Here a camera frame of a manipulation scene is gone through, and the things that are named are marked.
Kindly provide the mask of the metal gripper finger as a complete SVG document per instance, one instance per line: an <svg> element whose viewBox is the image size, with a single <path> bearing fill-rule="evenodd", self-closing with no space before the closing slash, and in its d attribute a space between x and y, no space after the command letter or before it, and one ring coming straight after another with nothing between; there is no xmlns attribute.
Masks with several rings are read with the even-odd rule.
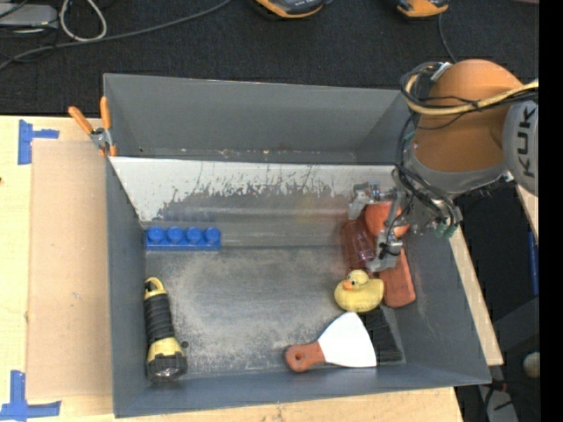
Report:
<svg viewBox="0 0 563 422"><path fill-rule="evenodd" d="M382 186L376 181L356 184L352 188L352 198L348 203L348 219L358 218L366 206L393 201L396 198L397 188L395 186Z"/></svg>
<svg viewBox="0 0 563 422"><path fill-rule="evenodd" d="M374 240L375 255L368 262L368 269L374 273L393 268L403 247L402 237L406 233L401 208L391 201L369 205L365 210L365 222Z"/></svg>

